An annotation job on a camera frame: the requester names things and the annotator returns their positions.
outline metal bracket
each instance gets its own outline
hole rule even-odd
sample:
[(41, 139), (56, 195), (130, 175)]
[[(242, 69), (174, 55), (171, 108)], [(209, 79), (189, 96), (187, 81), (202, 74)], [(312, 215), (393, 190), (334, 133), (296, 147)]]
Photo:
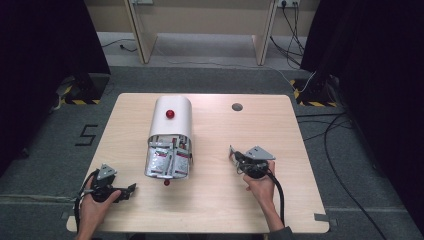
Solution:
[(102, 180), (105, 178), (108, 178), (114, 174), (116, 174), (118, 171), (116, 171), (115, 169), (109, 167), (107, 164), (102, 164), (102, 166), (100, 167), (100, 171), (99, 174), (97, 175), (97, 180)]
[(131, 0), (134, 6), (136, 5), (153, 5), (153, 0)]
[(271, 153), (265, 151), (259, 146), (255, 146), (252, 149), (248, 150), (245, 156), (250, 157), (254, 160), (275, 160), (275, 157)]

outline power cord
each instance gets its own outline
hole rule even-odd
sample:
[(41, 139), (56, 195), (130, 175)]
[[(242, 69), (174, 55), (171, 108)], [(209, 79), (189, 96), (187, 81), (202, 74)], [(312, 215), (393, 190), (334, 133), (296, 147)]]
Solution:
[(334, 175), (337, 178), (337, 181), (340, 183), (340, 185), (343, 187), (343, 189), (346, 191), (346, 193), (349, 195), (349, 197), (355, 202), (355, 204), (359, 207), (359, 209), (361, 209), (361, 211), (365, 214), (365, 216), (368, 218), (368, 220), (374, 225), (374, 228), (378, 231), (378, 233), (380, 234), (381, 238), (386, 240), (386, 236), (384, 235), (384, 233), (381, 231), (381, 229), (378, 227), (378, 225), (374, 222), (374, 220), (370, 217), (370, 215), (365, 211), (365, 209), (361, 206), (361, 204), (353, 197), (352, 193), (349, 191), (349, 189), (346, 187), (346, 185), (343, 183), (343, 181), (341, 180), (339, 174), (337, 173), (333, 162), (331, 160), (329, 151), (328, 151), (328, 146), (327, 146), (327, 135), (328, 132), (331, 130), (332, 125), (337, 121), (337, 119), (339, 119), (341, 116), (343, 116), (346, 113), (341, 113), (339, 114), (337, 117), (335, 117), (333, 119), (333, 121), (331, 121), (330, 125), (328, 125), (327, 129), (325, 130), (324, 133), (324, 149), (325, 149), (325, 155), (327, 157), (328, 163), (330, 164), (330, 167), (334, 173)]
[(286, 223), (284, 221), (284, 193), (283, 188), (281, 187), (280, 182), (275, 178), (274, 173), (268, 169), (268, 172), (266, 174), (271, 180), (274, 182), (275, 186), (278, 189), (278, 193), (280, 194), (280, 219), (283, 225), (285, 226)]

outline yellow and black hazard tape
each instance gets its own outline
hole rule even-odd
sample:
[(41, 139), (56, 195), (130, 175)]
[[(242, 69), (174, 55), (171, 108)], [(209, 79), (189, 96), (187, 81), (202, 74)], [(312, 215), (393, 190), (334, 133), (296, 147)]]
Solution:
[(324, 100), (324, 101), (323, 100), (316, 101), (316, 100), (312, 100), (312, 99), (307, 99), (305, 97), (305, 94), (302, 94), (303, 92), (299, 92), (299, 90), (302, 90), (302, 89), (296, 88), (296, 86), (295, 86), (296, 80), (291, 80), (290, 84), (294, 88), (294, 98), (296, 99), (296, 103), (301, 105), (301, 106), (337, 107), (337, 104), (334, 101), (332, 101), (330, 99), (330, 97), (328, 97), (328, 100)]
[(72, 85), (67, 87), (63, 96), (65, 98), (62, 99), (61, 104), (73, 104), (73, 105), (87, 105), (87, 104), (99, 104), (100, 99), (69, 99), (66, 96), (71, 92)]
[(87, 105), (99, 104), (100, 100), (62, 99), (62, 104)]

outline black cable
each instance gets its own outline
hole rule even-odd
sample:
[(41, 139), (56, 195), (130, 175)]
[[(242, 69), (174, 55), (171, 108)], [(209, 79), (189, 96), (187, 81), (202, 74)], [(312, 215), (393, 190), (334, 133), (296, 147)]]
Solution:
[(274, 182), (275, 186), (278, 189), (278, 193), (280, 194), (280, 219), (281, 222), (283, 222), (283, 225), (286, 226), (286, 223), (284, 221), (284, 193), (283, 188), (281, 187), (280, 182), (275, 178), (274, 173), (268, 169), (267, 174), (269, 178)]
[(80, 224), (80, 215), (79, 215), (79, 205), (81, 202), (81, 199), (83, 196), (81, 196), (81, 194), (84, 192), (85, 186), (87, 185), (88, 180), (90, 180), (90, 178), (92, 176), (94, 176), (95, 174), (97, 174), (99, 172), (99, 169), (96, 169), (94, 172), (90, 173), (90, 175), (88, 175), (87, 179), (85, 179), (84, 184), (81, 186), (80, 191), (78, 192), (77, 197), (75, 198), (75, 203), (74, 203), (74, 216), (75, 216), (75, 222), (77, 224), (77, 232), (79, 231), (79, 224)]
[(321, 113), (321, 114), (306, 114), (306, 115), (297, 115), (296, 117), (321, 117), (321, 116), (337, 116), (340, 114), (344, 114), (345, 112), (341, 113)]
[(303, 47), (302, 43), (300, 42), (299, 36), (297, 34), (297, 23), (299, 22), (299, 15), (300, 15), (299, 3), (294, 2), (293, 4), (294, 4), (294, 10), (295, 10), (295, 12), (294, 12), (294, 14), (295, 14), (295, 17), (294, 17), (294, 32), (296, 34), (296, 39), (297, 39), (297, 44), (298, 44), (299, 50), (303, 54), (302, 51), (305, 50), (305, 48)]
[(292, 52), (289, 52), (289, 51), (287, 51), (287, 50), (285, 50), (285, 49), (283, 49), (282, 47), (280, 47), (275, 41), (274, 41), (274, 38), (272, 37), (272, 36), (270, 36), (270, 39), (271, 39), (271, 41), (274, 43), (274, 45), (275, 45), (275, 47), (277, 48), (277, 50), (283, 55), (283, 56), (285, 56), (286, 57), (286, 59), (287, 59), (287, 62), (288, 62), (288, 60), (290, 59), (290, 61), (292, 61), (293, 63), (295, 63), (296, 65), (298, 65), (298, 66), (300, 66), (300, 63), (298, 62), (298, 61), (296, 61), (296, 59), (294, 59), (292, 56), (290, 56), (290, 54), (289, 53), (292, 53)]
[(136, 49), (133, 49), (133, 50), (131, 50), (131, 49), (128, 49), (128, 48), (126, 48), (124, 45), (119, 45), (119, 47), (121, 48), (121, 49), (125, 49), (125, 50), (127, 50), (127, 51), (129, 51), (129, 52), (135, 52), (135, 51), (137, 51), (137, 48)]
[(102, 47), (107, 47), (107, 46), (110, 46), (110, 45), (112, 45), (112, 44), (114, 44), (114, 43), (117, 43), (117, 42), (120, 42), (120, 41), (135, 41), (135, 40), (134, 40), (134, 39), (119, 39), (119, 40), (116, 40), (116, 41), (110, 42), (110, 43), (108, 43), (108, 44), (106, 44), (106, 45), (102, 45)]
[[(286, 12), (285, 12), (285, 10), (284, 10), (285, 8), (283, 8), (283, 15), (284, 15), (284, 18), (286, 19), (286, 21), (287, 21), (287, 24), (289, 25), (289, 28), (290, 28), (290, 31), (291, 31), (291, 33), (292, 33), (292, 39), (294, 39), (294, 41), (299, 45), (299, 46), (302, 46), (302, 44), (300, 43), (300, 41), (299, 41), (299, 38), (297, 37), (297, 33), (295, 33), (295, 31), (293, 30), (293, 27), (292, 27), (292, 25), (291, 25), (291, 23), (290, 23), (290, 21), (289, 21), (289, 19), (287, 18), (287, 15), (286, 15)], [(296, 17), (297, 17), (297, 13), (296, 13), (296, 8), (295, 8), (295, 23), (297, 22), (296, 21)]]
[(327, 134), (329, 130), (331, 129), (331, 126), (337, 121), (337, 119), (341, 116), (343, 116), (345, 113), (342, 113), (335, 117), (333, 121), (330, 123), (330, 125), (325, 130), (324, 134), (324, 149), (325, 149), (325, 155), (327, 157), (328, 163), (330, 164), (331, 169), (333, 170), (334, 175), (336, 176), (337, 180), (339, 181), (340, 185), (343, 187), (343, 189), (346, 191), (346, 193), (349, 195), (349, 197), (355, 202), (355, 204), (361, 209), (361, 211), (365, 214), (365, 216), (368, 218), (368, 220), (374, 225), (375, 229), (378, 231), (380, 236), (385, 240), (387, 239), (386, 236), (384, 236), (383, 232), (380, 230), (380, 228), (377, 226), (377, 224), (374, 222), (374, 220), (368, 215), (368, 213), (365, 211), (365, 209), (359, 204), (359, 202), (353, 197), (352, 193), (347, 189), (346, 185), (341, 180), (339, 174), (337, 173), (336, 169), (334, 168), (333, 162), (331, 161), (330, 154), (328, 153), (328, 147), (327, 147)]
[[(349, 120), (344, 121), (344, 122), (341, 122), (341, 123), (339, 123), (338, 125), (336, 125), (336, 126), (334, 126), (334, 127), (330, 128), (329, 130), (333, 130), (333, 129), (337, 128), (337, 127), (340, 127), (340, 126), (341, 126), (341, 124), (343, 124), (343, 123), (345, 123), (345, 122), (349, 122)], [(305, 139), (303, 139), (303, 141), (305, 142), (305, 141), (311, 140), (311, 139), (313, 139), (313, 138), (316, 138), (316, 137), (322, 136), (322, 135), (324, 135), (324, 134), (325, 134), (325, 132), (320, 133), (320, 134), (317, 134), (317, 135), (312, 136), (312, 137), (309, 137), (309, 138), (305, 138)]]
[[(326, 124), (331, 124), (330, 122), (326, 122), (326, 121), (320, 121), (320, 120), (304, 120), (304, 121), (298, 121), (297, 123), (326, 123)], [(346, 129), (354, 129), (352, 126), (348, 127), (348, 126), (343, 126), (342, 124), (345, 122), (350, 122), (349, 120), (341, 122), (336, 124), (337, 127), (342, 127), (342, 128), (346, 128)]]
[(274, 43), (274, 45), (275, 45), (275, 47), (278, 49), (278, 50), (281, 50), (281, 51), (283, 51), (284, 53), (290, 53), (290, 54), (293, 54), (293, 55), (296, 55), (296, 56), (300, 56), (300, 57), (302, 57), (303, 55), (302, 54), (300, 54), (300, 53), (295, 53), (295, 52), (290, 52), (290, 51), (287, 51), (286, 49), (284, 49), (284, 48), (282, 48), (282, 47), (280, 47), (277, 43), (275, 43), (275, 41), (274, 41), (274, 38), (272, 37), (272, 36), (270, 36), (269, 37), (270, 39), (271, 39), (271, 41)]

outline wall-mounted socket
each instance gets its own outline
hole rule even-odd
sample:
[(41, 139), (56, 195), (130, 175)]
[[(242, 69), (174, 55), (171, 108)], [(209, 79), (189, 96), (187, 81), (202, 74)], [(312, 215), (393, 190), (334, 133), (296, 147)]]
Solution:
[[(286, 8), (294, 8), (297, 6), (299, 7), (300, 0), (285, 0), (286, 1)], [(278, 0), (278, 7), (283, 7), (283, 0)]]

